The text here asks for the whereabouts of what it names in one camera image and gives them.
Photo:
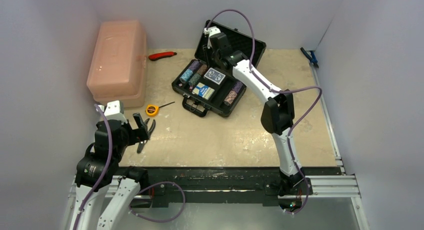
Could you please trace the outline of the blue backed playing card deck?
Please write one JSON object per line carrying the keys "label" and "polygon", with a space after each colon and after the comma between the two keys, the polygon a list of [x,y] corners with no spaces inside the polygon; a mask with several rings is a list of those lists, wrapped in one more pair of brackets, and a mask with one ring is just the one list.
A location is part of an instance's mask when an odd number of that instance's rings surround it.
{"label": "blue backed playing card deck", "polygon": [[215,83],[217,85],[220,85],[224,81],[226,75],[221,73],[218,70],[215,70],[213,68],[209,68],[206,71],[206,73],[204,74],[203,77],[207,80],[212,81],[213,83]]}

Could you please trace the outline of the blue Texas Hold'em card box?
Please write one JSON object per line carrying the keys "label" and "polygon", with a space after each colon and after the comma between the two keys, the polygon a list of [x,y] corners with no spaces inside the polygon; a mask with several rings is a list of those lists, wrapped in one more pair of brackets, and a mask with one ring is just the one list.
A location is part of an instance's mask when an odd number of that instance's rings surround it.
{"label": "blue Texas Hold'em card box", "polygon": [[205,99],[205,100],[209,100],[212,95],[214,94],[215,89],[205,85],[203,83],[198,83],[192,90],[192,93],[194,95],[198,95],[199,97]]}

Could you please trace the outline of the orange blue poker chip roll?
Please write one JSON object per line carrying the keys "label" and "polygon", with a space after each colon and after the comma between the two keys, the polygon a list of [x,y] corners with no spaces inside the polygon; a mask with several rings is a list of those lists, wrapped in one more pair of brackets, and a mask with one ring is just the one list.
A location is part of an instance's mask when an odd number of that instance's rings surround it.
{"label": "orange blue poker chip roll", "polygon": [[225,105],[227,106],[232,105],[237,96],[238,96],[237,92],[231,90],[226,96],[226,98],[224,99]]}

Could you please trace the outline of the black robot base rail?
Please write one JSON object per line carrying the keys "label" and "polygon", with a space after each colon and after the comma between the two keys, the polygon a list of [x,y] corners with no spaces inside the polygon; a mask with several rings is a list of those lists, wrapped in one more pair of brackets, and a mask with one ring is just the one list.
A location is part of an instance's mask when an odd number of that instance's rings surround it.
{"label": "black robot base rail", "polygon": [[321,189],[341,176],[336,167],[306,167],[307,183],[296,177],[293,183],[278,167],[120,167],[117,176],[140,170],[145,174],[134,207],[167,207],[170,203],[244,203],[262,206],[300,207],[306,195],[316,196]]}

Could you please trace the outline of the purple black poker chip roll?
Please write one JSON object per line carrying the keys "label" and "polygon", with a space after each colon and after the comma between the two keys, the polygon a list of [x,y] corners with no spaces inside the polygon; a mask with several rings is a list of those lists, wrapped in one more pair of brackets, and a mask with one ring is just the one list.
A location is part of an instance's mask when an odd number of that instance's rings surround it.
{"label": "purple black poker chip roll", "polygon": [[231,91],[238,94],[243,87],[244,87],[244,84],[241,81],[236,81],[236,83],[232,87]]}

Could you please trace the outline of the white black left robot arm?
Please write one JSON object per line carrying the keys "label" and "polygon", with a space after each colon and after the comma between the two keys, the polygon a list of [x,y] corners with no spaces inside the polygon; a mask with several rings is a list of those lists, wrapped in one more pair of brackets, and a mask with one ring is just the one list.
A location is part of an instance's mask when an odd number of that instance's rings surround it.
{"label": "white black left robot arm", "polygon": [[116,229],[136,194],[149,189],[149,175],[143,168],[128,167],[118,181],[116,193],[103,208],[119,162],[128,146],[150,138],[139,113],[133,115],[137,128],[132,129],[124,116],[121,101],[96,105],[102,121],[96,124],[94,143],[86,149],[76,166],[75,207],[70,229]]}

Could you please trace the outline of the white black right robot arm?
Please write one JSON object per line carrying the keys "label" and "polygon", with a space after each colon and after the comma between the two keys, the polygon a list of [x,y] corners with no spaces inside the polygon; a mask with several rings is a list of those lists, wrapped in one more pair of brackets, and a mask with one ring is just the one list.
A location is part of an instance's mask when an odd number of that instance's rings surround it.
{"label": "white black right robot arm", "polygon": [[212,61],[249,88],[262,102],[260,122],[275,142],[279,157],[280,185],[284,192],[293,193],[304,179],[301,164],[292,140],[294,100],[292,93],[284,93],[273,85],[241,51],[232,49],[227,35],[215,27],[204,29],[207,47],[212,49]]}

